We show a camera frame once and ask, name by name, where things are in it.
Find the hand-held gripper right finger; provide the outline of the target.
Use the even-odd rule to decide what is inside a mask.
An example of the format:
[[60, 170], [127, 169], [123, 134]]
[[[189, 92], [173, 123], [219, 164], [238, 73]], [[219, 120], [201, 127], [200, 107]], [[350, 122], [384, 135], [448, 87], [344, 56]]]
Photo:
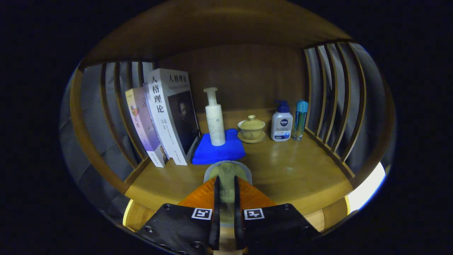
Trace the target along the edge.
[[234, 237], [243, 255], [299, 255], [321, 234], [290, 203], [270, 200], [239, 176], [234, 177]]

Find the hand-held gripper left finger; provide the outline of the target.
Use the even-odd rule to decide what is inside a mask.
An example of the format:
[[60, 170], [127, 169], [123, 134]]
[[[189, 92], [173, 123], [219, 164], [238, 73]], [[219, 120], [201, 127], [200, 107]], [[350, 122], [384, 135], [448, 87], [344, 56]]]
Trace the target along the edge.
[[211, 187], [208, 208], [163, 204], [137, 231], [154, 245], [184, 255], [212, 255], [220, 242], [220, 179], [204, 184]]

